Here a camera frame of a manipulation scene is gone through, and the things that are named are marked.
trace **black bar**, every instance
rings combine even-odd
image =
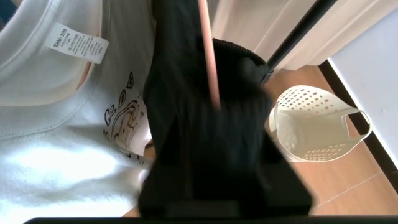
[[[286,57],[337,0],[317,0],[268,60],[268,73]]]

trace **white wall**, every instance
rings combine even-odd
[[[329,61],[398,167],[398,9]]]

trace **black baseboard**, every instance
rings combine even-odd
[[[336,72],[331,67],[329,61],[323,62],[318,66],[321,70],[323,76],[326,78],[329,83],[331,89],[335,92],[336,96],[342,99],[344,102],[349,104],[350,106],[356,105],[347,92],[347,89],[341,82],[340,78],[337,76]],[[350,116],[352,122],[354,123],[356,129],[359,133],[366,133],[368,131],[369,125],[366,120],[359,114],[359,116]],[[374,133],[371,133],[365,140],[365,144],[371,151],[373,157],[379,164],[380,168],[385,173],[389,182],[398,193],[398,170],[397,167],[392,162],[391,158],[388,156],[386,150],[382,147],[380,141],[376,137]]]

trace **wooden floor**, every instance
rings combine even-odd
[[[294,85],[332,92],[318,67],[310,66],[280,72],[266,88],[276,101]],[[350,133],[356,132],[352,123],[349,128]],[[363,142],[335,161],[292,165],[315,197],[312,215],[398,215],[398,195]],[[133,209],[126,216],[138,214]]]

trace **pink stick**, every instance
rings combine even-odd
[[[207,67],[208,84],[210,99],[213,106],[221,109],[220,93],[218,90],[216,59],[214,56],[213,39],[211,37],[211,27],[207,0],[198,0],[201,21],[201,32],[203,35],[203,45],[205,46],[205,58]]]

